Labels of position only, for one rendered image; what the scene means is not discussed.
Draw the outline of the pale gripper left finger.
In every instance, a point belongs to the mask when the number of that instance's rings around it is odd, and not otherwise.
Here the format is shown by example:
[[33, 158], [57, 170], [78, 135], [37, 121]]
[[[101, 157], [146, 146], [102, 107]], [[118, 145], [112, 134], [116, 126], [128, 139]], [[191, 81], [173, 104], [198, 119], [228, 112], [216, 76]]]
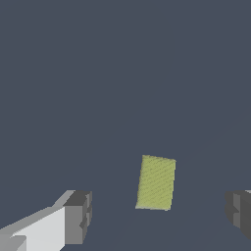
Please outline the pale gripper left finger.
[[67, 190], [51, 207], [0, 229], [0, 251], [62, 251], [82, 244], [92, 218], [92, 192]]

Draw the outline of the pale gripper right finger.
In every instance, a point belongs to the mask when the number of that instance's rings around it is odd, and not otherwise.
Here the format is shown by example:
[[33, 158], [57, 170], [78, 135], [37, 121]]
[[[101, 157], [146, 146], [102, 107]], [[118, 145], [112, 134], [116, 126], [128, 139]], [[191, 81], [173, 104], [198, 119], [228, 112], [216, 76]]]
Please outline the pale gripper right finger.
[[225, 193], [227, 219], [251, 240], [251, 190], [234, 190]]

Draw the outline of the yellow-green rectangular block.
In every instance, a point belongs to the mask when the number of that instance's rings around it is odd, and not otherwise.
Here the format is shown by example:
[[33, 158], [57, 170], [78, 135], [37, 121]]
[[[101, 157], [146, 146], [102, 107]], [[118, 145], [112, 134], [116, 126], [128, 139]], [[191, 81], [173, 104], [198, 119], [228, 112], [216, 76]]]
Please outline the yellow-green rectangular block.
[[175, 187], [176, 160], [143, 155], [136, 209], [169, 211]]

